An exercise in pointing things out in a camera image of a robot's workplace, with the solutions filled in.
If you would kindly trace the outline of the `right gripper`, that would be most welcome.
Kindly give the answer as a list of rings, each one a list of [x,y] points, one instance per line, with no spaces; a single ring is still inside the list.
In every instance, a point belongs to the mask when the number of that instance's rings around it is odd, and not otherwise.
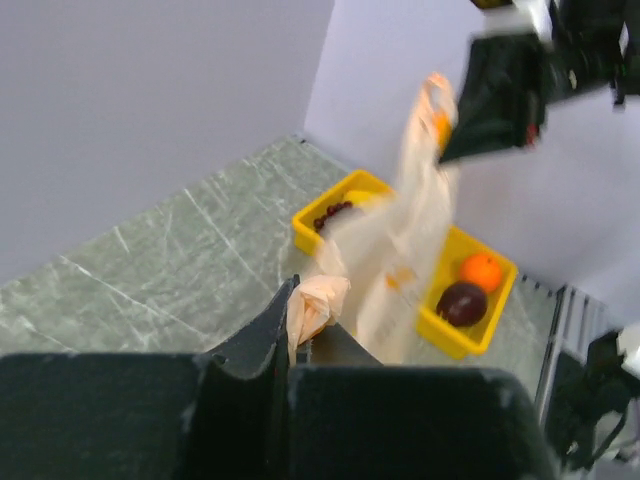
[[[607,87],[613,105],[639,95],[637,1],[545,1],[549,45],[537,35],[471,41],[458,121],[441,165],[533,145],[545,107]]]

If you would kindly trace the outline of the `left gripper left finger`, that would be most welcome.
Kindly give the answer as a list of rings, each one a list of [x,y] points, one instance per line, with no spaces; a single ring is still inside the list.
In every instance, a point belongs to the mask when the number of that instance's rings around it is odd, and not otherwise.
[[[5,479],[282,479],[290,278],[205,353],[1,359]]]

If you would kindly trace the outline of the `orange translucent plastic bag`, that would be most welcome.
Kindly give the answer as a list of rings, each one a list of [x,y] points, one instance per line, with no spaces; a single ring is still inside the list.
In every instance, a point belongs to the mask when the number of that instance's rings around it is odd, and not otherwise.
[[[460,172],[439,158],[458,120],[454,89],[433,73],[409,115],[392,193],[330,221],[288,303],[291,351],[339,323],[383,364],[403,364],[453,224]]]

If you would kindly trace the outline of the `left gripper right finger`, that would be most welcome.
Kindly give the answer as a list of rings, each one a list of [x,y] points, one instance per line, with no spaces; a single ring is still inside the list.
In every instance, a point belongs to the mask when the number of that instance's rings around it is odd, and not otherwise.
[[[289,371],[291,479],[552,479],[531,399],[493,368],[384,366],[341,326]]]

